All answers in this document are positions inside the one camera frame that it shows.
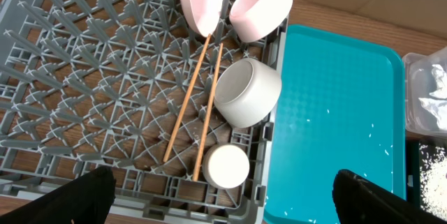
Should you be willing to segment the small white round plate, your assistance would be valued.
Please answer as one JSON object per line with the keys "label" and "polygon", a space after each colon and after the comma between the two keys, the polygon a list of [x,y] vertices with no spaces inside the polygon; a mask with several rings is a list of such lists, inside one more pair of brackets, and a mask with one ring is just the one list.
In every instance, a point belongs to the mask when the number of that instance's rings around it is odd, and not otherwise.
{"label": "small white round plate", "polygon": [[244,43],[266,37],[288,16],[293,0],[235,0],[230,22]]}

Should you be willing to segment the grey plastic dishwasher rack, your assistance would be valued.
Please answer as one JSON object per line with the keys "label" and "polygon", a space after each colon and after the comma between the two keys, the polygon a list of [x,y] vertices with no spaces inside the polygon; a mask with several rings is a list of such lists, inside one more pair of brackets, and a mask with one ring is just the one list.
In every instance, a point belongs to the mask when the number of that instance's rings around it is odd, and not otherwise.
{"label": "grey plastic dishwasher rack", "polygon": [[34,200],[106,166],[114,214],[166,223],[261,223],[273,118],[248,128],[211,114],[203,159],[235,144],[243,184],[218,189],[202,163],[192,181],[219,45],[221,68],[251,58],[275,66],[286,27],[244,43],[221,15],[167,162],[170,136],[205,39],[180,0],[2,0],[1,197]]}

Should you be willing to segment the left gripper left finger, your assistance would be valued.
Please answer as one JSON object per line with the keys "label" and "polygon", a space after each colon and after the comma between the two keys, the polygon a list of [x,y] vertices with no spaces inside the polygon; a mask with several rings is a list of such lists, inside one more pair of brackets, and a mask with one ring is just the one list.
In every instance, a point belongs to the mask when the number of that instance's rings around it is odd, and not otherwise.
{"label": "left gripper left finger", "polygon": [[109,167],[95,170],[1,216],[2,223],[104,223],[115,201]]}

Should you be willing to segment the grey bowl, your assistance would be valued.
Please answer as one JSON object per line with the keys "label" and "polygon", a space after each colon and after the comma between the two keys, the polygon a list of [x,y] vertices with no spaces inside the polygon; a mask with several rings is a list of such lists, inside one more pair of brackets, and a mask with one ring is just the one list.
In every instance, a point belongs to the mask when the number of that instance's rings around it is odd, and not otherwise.
{"label": "grey bowl", "polygon": [[281,86],[281,75],[275,69],[256,59],[241,59],[221,74],[214,105],[230,125],[247,128],[270,113]]}

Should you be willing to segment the clear plastic waste bin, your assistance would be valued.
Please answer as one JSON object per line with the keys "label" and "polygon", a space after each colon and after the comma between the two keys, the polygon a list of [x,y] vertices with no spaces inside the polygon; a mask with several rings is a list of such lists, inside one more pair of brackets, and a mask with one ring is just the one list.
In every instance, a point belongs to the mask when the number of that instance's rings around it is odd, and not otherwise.
{"label": "clear plastic waste bin", "polygon": [[434,116],[425,110],[419,98],[429,98],[429,92],[437,86],[432,77],[432,64],[440,64],[446,71],[446,48],[428,56],[408,53],[403,57],[405,68],[405,109],[406,129],[412,133],[446,137],[446,131],[439,130]]}

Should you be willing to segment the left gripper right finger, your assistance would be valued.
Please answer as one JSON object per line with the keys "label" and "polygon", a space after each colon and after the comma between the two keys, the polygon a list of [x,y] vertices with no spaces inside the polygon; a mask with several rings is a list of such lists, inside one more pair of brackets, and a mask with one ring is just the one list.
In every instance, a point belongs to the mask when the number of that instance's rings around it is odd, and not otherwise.
{"label": "left gripper right finger", "polygon": [[350,170],[335,176],[332,199],[341,224],[446,224]]}

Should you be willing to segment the teal plastic serving tray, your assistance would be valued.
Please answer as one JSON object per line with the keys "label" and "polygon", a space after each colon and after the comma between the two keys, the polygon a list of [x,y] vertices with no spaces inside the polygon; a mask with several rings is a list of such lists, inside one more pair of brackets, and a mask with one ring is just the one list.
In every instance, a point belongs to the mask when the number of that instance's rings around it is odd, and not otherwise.
{"label": "teal plastic serving tray", "polygon": [[389,47],[302,25],[286,34],[264,219],[337,223],[348,169],[406,197],[404,65]]}

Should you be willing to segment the rice and brown food scrap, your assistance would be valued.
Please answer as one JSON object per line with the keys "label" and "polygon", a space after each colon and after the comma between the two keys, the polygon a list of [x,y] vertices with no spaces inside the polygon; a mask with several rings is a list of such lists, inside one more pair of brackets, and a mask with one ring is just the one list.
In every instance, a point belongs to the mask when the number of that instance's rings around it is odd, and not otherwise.
{"label": "rice and brown food scrap", "polygon": [[446,221],[446,148],[419,145],[421,208]]}

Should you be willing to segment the white paper napkin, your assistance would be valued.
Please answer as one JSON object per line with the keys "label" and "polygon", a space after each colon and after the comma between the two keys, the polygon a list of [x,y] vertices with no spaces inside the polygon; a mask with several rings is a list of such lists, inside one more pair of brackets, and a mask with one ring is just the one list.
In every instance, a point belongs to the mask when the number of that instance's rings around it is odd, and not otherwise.
{"label": "white paper napkin", "polygon": [[419,98],[419,101],[434,116],[439,130],[446,131],[446,71],[440,64],[432,64],[432,77],[437,88],[429,92],[429,98]]}

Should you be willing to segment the black rectangular tray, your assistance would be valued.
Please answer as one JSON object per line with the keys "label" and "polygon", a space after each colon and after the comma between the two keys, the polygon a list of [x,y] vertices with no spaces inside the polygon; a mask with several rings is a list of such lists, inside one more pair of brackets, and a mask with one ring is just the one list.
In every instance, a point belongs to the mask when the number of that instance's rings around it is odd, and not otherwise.
{"label": "black rectangular tray", "polygon": [[406,141],[407,200],[446,220],[446,141],[435,137]]}

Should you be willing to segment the wooden chopstick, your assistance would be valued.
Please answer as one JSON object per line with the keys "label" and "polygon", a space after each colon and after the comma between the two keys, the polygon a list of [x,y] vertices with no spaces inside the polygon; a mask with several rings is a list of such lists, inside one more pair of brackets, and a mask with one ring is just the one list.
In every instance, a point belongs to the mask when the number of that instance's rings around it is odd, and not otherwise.
{"label": "wooden chopstick", "polygon": [[208,103],[207,103],[207,111],[206,111],[206,114],[205,114],[205,120],[204,120],[204,124],[203,124],[202,135],[201,135],[201,138],[200,138],[200,145],[199,145],[199,148],[198,148],[196,162],[195,162],[195,166],[194,166],[194,170],[193,170],[192,181],[197,181],[198,177],[199,177],[199,173],[200,173],[200,166],[201,166],[201,163],[202,163],[203,152],[204,152],[205,142],[206,142],[206,138],[207,138],[207,129],[208,129],[209,122],[210,122],[210,116],[211,116],[211,112],[212,112],[212,105],[213,105],[214,96],[215,96],[215,93],[216,93],[217,81],[219,79],[219,69],[220,69],[220,65],[221,65],[221,55],[222,55],[223,48],[224,48],[223,46],[224,46],[224,44],[220,43],[220,45],[219,45],[219,53],[218,53],[218,57],[217,57],[217,62],[216,62],[215,69],[214,69],[212,86],[211,86],[211,89],[210,89],[210,95],[209,95],[209,99],[208,99]]}
{"label": "wooden chopstick", "polygon": [[199,58],[198,58],[198,61],[197,61],[197,64],[196,64],[196,68],[195,68],[195,71],[193,72],[193,75],[191,76],[191,81],[190,81],[190,83],[189,83],[189,87],[188,87],[188,89],[187,89],[187,91],[186,91],[186,95],[185,95],[185,97],[184,97],[184,100],[183,100],[183,103],[182,103],[181,110],[179,111],[177,120],[176,120],[176,122],[175,122],[175,126],[174,126],[173,131],[172,131],[172,134],[171,134],[171,136],[170,136],[170,140],[169,140],[169,143],[168,143],[168,146],[167,146],[165,155],[164,155],[164,157],[163,157],[163,162],[164,162],[164,163],[168,161],[168,159],[169,159],[169,157],[170,157],[170,153],[171,153],[171,151],[172,151],[172,149],[173,149],[173,145],[174,145],[174,143],[175,143],[175,139],[176,139],[176,137],[177,137],[177,133],[178,133],[179,128],[180,128],[180,126],[181,126],[181,123],[182,123],[182,119],[183,119],[184,113],[185,113],[186,108],[187,108],[187,106],[188,106],[189,98],[190,98],[190,96],[191,96],[191,93],[192,93],[192,91],[193,91],[194,85],[195,85],[195,83],[196,83],[196,79],[197,79],[197,77],[198,77],[200,68],[201,68],[202,63],[203,63],[203,60],[204,60],[204,58],[205,58],[205,53],[206,53],[206,51],[207,51],[207,48],[208,48],[208,45],[209,45],[209,42],[210,42],[211,37],[212,37],[212,34],[209,34],[209,35],[207,36],[207,38],[206,38],[206,40],[205,40],[205,44],[204,44],[203,49],[202,49],[202,52],[200,53],[200,56],[199,56]]}

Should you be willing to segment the white plastic cup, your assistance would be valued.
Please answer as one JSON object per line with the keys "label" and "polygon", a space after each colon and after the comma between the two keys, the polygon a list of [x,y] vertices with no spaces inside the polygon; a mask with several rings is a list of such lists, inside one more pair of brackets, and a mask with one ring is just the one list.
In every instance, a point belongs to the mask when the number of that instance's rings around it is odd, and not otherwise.
{"label": "white plastic cup", "polygon": [[232,189],[244,183],[249,174],[247,154],[235,144],[216,144],[203,159],[203,176],[218,189]]}

